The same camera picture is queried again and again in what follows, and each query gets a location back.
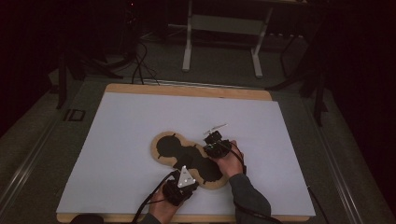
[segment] human hand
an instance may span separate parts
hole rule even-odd
[[[237,148],[236,141],[231,141],[231,150],[236,153],[241,159],[244,159],[244,154]],[[215,161],[221,172],[227,177],[231,177],[233,175],[242,174],[244,172],[243,165],[238,158],[233,153],[228,153],[225,157],[219,159],[213,159]]]
[[[148,212],[156,217],[162,224],[167,224],[171,221],[177,209],[181,206],[174,206],[166,201],[163,195],[163,185],[160,186],[158,191],[151,197],[151,203]]]

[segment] floor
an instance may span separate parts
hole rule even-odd
[[[208,35],[194,34],[188,73],[181,71],[183,28],[167,40],[144,36],[138,45],[138,55],[146,54],[141,64],[143,82],[263,90],[285,80],[279,54],[288,40],[282,36],[264,39],[260,52],[264,77],[257,79],[247,46],[233,45],[221,37],[207,41]],[[299,62],[305,48],[299,40],[286,53],[287,72]],[[119,58],[109,56],[110,61]],[[91,68],[83,81],[69,76],[68,100],[61,109],[56,109],[57,95],[47,93],[0,139],[0,223],[58,223],[58,202],[104,89],[108,83],[131,83],[135,69],[136,63],[131,63],[115,70],[123,79],[103,77]],[[57,82],[57,71],[49,76]],[[134,83],[141,79],[136,77]],[[302,98],[301,85],[295,83],[271,94],[279,102],[305,181],[314,192],[317,215],[305,223],[396,223],[332,93],[325,91],[327,112],[322,113],[323,126],[319,127],[312,116],[315,95]],[[81,122],[65,121],[67,109],[87,113]]]

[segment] wooden table edge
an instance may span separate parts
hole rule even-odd
[[[268,91],[231,89],[231,88],[153,86],[153,85],[132,85],[132,84],[114,83],[114,84],[108,84],[105,92],[216,97],[216,98],[228,98],[228,99],[272,101],[271,94]]]

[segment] white paper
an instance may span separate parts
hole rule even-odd
[[[277,102],[111,92],[102,99],[57,213],[134,214],[173,171],[151,157],[153,138],[173,131],[203,146],[203,133],[224,123],[223,139],[237,141],[247,176],[270,202],[272,215],[314,216]],[[233,215],[231,188],[198,188],[177,213]]]

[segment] dark background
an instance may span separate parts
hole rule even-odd
[[[94,1],[94,6],[89,1],[73,0],[0,3],[0,136],[50,89],[48,73],[57,68],[65,43],[72,42],[99,58],[105,49],[118,49],[124,1],[111,1],[112,6],[109,2]],[[167,23],[186,23],[186,1],[138,3],[139,20],[159,35],[166,34]],[[269,33],[292,33],[298,14],[291,13],[294,9],[282,6]],[[316,43],[321,61],[326,63],[326,87],[396,214],[396,184],[392,180],[396,172],[396,4],[390,0],[359,1],[352,3],[352,9],[330,13]],[[98,14],[111,19],[103,20]]]

